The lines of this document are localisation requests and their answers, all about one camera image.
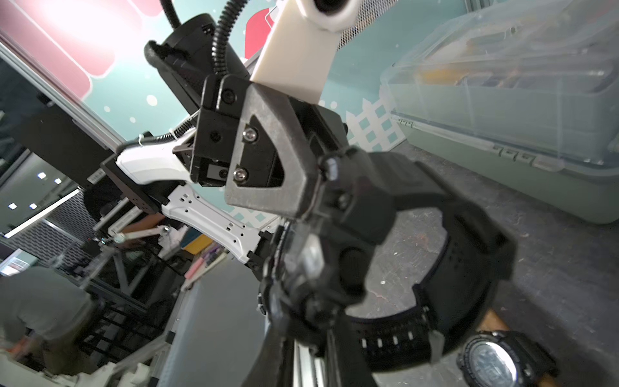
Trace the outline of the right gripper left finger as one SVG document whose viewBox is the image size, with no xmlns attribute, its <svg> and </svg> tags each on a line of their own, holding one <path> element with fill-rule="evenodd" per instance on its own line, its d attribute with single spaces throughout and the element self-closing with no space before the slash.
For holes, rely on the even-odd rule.
<svg viewBox="0 0 619 387">
<path fill-rule="evenodd" d="M 269 329 L 242 386 L 294 386 L 297 316 L 282 285 L 272 285 L 269 295 Z"/>
</svg>

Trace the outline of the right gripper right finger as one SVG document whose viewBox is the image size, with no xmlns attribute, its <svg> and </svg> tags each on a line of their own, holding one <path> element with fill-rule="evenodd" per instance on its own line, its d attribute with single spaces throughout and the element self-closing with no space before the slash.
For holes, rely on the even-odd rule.
<svg viewBox="0 0 619 387">
<path fill-rule="evenodd" d="M 326 386 L 377 387 L 346 314 L 327 331 Z"/>
</svg>

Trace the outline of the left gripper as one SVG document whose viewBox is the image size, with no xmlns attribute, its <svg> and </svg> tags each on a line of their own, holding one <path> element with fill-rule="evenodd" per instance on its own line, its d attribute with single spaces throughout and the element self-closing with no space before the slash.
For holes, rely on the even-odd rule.
<svg viewBox="0 0 619 387">
<path fill-rule="evenodd" d="M 227 182 L 228 205 L 291 219 L 310 209 L 316 156 L 348 143 L 339 114 L 235 75 L 206 78 L 196 129 L 192 182 Z"/>
</svg>

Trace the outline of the black round-face watch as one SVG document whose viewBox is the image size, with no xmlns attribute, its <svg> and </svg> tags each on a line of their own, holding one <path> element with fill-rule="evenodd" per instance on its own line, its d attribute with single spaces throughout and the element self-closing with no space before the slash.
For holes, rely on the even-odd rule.
<svg viewBox="0 0 619 387">
<path fill-rule="evenodd" d="M 295 256 L 285 242 L 265 269 L 297 316 L 295 342 L 326 357 L 346 314 L 372 371 L 453 352 L 513 271 L 517 245 L 487 212 L 429 166 L 401 153 L 351 149 L 327 159 L 318 213 L 351 241 L 337 261 Z"/>
</svg>

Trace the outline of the chunky black sport watch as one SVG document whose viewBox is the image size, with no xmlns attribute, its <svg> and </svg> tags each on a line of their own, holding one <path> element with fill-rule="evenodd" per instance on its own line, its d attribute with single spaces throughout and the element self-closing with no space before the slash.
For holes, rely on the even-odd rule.
<svg viewBox="0 0 619 387">
<path fill-rule="evenodd" d="M 469 386 L 537 386 L 559 376 L 554 356 L 522 332 L 479 331 L 466 340 L 456 364 Z"/>
</svg>

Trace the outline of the wooden watch stand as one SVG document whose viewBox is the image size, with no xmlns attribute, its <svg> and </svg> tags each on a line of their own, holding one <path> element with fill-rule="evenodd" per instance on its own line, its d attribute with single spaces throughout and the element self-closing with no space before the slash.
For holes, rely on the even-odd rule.
<svg viewBox="0 0 619 387">
<path fill-rule="evenodd" d="M 478 327 L 479 331 L 508 331 L 508 325 L 498 316 L 496 311 L 490 309 Z M 544 374 L 538 382 L 539 387 L 559 387 L 558 382 L 550 374 Z"/>
</svg>

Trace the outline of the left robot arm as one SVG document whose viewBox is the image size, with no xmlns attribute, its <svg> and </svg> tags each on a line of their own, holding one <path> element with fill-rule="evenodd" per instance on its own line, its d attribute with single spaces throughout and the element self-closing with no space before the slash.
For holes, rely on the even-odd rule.
<svg viewBox="0 0 619 387">
<path fill-rule="evenodd" d="M 319 99 L 361 4 L 283 2 L 253 70 L 230 46 L 245 7 L 229 1 L 218 20 L 198 16 L 165 44 L 146 45 L 167 77 L 201 80 L 200 92 L 187 93 L 194 113 L 169 134 L 122 144 L 103 169 L 140 209 L 209 235 L 245 264 L 267 253 L 271 236 L 215 209 L 196 185 L 223 187 L 229 205 L 293 221 L 285 242 L 295 256 L 337 261 L 351 241 L 318 208 L 322 160 L 346 146 L 346 127 Z"/>
</svg>

